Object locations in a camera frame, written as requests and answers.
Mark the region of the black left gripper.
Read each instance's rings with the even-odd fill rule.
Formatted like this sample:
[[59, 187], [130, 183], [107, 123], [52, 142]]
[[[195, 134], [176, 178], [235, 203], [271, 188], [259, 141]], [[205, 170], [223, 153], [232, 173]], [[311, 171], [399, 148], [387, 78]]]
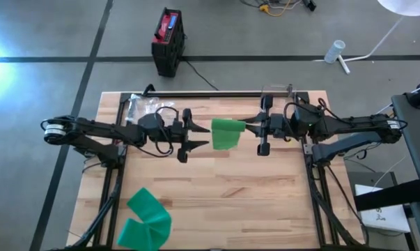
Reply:
[[201, 127], [192, 121], [192, 112], [189, 108], [182, 111], [182, 121], [175, 118], [172, 125], [168, 125], [165, 129], [166, 135], [164, 137], [169, 146], [165, 155], [171, 155], [173, 153], [172, 143], [179, 143], [180, 147], [177, 150], [177, 159], [181, 163], [187, 163], [188, 153], [190, 151], [209, 144], [209, 141], [189, 141], [189, 130], [192, 132], [210, 132], [210, 130]]

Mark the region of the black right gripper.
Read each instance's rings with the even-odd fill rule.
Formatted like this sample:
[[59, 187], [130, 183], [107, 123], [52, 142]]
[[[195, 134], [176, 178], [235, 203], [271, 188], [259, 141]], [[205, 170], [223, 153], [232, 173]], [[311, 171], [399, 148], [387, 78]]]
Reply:
[[270, 154], [270, 143], [267, 139], [269, 135], [273, 136], [273, 138], [284, 139], [288, 132], [283, 115], [270, 113], [272, 106], [273, 96], [264, 95], [260, 100], [261, 111], [258, 116], [240, 119], [240, 121], [246, 123], [245, 128], [248, 131], [252, 132], [255, 137], [260, 138], [260, 143], [257, 147], [259, 156], [268, 156]]

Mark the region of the green elastic bandage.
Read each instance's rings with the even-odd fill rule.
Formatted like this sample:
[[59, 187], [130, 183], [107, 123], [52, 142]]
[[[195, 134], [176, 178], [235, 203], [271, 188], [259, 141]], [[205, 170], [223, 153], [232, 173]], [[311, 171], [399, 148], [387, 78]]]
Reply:
[[211, 123], [212, 147], [226, 151], [238, 145], [240, 134], [245, 131], [246, 123], [233, 119], [213, 119]]
[[146, 188], [136, 192], [127, 206], [139, 221], [132, 218], [126, 220], [117, 245], [136, 251], [158, 251], [171, 233], [169, 212]]

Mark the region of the clear plastic zip bag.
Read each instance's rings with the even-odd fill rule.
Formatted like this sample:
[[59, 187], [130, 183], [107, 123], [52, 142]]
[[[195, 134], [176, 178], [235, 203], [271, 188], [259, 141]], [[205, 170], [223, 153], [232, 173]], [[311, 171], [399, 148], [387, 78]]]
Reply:
[[261, 87], [260, 94], [294, 98], [296, 90], [292, 84], [268, 84]]

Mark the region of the red black battery crate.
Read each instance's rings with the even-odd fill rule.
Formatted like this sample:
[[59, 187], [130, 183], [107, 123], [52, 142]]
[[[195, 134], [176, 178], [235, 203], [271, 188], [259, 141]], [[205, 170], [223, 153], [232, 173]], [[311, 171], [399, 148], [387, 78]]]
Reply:
[[157, 73], [175, 77], [185, 50], [185, 32], [180, 10], [165, 7], [160, 16], [151, 43], [151, 54]]

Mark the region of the clear plastic bottle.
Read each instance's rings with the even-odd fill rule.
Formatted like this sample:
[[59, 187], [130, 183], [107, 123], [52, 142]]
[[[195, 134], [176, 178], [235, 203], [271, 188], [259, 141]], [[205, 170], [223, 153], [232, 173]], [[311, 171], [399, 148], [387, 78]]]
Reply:
[[335, 40], [331, 47], [327, 50], [327, 53], [324, 56], [324, 62], [334, 63], [344, 49], [345, 43], [342, 40]]

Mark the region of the grey box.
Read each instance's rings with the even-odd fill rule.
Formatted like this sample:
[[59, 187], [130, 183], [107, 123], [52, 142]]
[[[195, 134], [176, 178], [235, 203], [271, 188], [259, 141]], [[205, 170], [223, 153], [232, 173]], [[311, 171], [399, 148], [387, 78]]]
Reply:
[[[383, 172], [348, 172], [348, 178], [352, 186], [367, 185], [373, 187], [379, 178], [383, 175]], [[387, 173], [375, 186], [376, 188], [389, 188], [397, 185], [395, 174], [393, 172]]]

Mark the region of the white box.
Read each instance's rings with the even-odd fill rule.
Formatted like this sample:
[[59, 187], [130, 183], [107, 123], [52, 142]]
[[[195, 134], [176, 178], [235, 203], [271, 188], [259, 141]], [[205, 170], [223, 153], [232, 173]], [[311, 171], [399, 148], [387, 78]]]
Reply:
[[360, 211], [359, 215], [366, 227], [401, 233], [411, 232], [405, 211], [401, 205]]

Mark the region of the white floor lamp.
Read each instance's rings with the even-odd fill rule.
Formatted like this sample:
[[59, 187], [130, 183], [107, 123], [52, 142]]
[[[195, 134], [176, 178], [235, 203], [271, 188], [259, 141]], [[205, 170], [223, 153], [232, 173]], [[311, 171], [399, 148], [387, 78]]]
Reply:
[[[347, 62], [362, 61], [373, 56], [375, 52], [379, 49], [379, 47], [394, 32], [394, 30], [398, 27], [398, 25], [403, 21], [405, 17], [420, 16], [420, 0], [377, 0], [377, 2], [389, 12], [397, 14], [399, 18], [368, 54], [365, 54], [363, 56], [352, 57], [349, 59], [344, 59], [342, 55], [339, 56], [339, 58], [336, 61], [340, 63], [346, 75], [350, 74], [350, 69], [347, 66]], [[315, 62], [324, 62], [324, 58], [316, 59]]]

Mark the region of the black table frame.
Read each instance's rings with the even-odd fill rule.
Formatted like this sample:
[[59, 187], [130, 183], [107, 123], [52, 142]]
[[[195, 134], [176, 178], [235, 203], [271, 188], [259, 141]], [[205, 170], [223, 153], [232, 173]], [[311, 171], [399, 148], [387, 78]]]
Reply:
[[[186, 91], [149, 93], [176, 109], [190, 108], [195, 123], [210, 129], [212, 118], [243, 119], [259, 112], [260, 91]], [[189, 153], [186, 164], [176, 155], [154, 158], [128, 148], [116, 213], [113, 248], [127, 219], [138, 217], [126, 205], [147, 188], [172, 219], [169, 250], [185, 249], [316, 249], [332, 243], [327, 218], [317, 234], [302, 144], [269, 137], [268, 157], [257, 156], [259, 138], [248, 131], [230, 151], [212, 144]], [[93, 167], [81, 178], [66, 244], [79, 240], [98, 214], [105, 169]]]

